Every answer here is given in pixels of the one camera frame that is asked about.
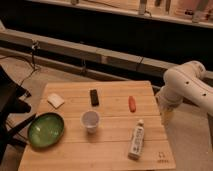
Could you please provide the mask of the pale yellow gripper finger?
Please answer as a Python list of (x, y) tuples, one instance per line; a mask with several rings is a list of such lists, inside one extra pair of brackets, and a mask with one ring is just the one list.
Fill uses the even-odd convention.
[(162, 113), (162, 124), (166, 126), (170, 122), (170, 120), (173, 118), (173, 115), (174, 113), (172, 110), (164, 111)]

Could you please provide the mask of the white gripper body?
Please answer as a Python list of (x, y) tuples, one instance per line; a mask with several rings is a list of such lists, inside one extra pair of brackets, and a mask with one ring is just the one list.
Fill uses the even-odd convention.
[(181, 104), (181, 96), (168, 87), (162, 87), (155, 97), (161, 112), (171, 112)]

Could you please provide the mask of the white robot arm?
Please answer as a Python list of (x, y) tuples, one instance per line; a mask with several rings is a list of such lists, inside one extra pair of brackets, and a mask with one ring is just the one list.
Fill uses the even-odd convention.
[(213, 87), (204, 83), (206, 69), (199, 61), (189, 61), (167, 69), (164, 85), (155, 95), (162, 123), (167, 125), (173, 110), (186, 98), (213, 117)]

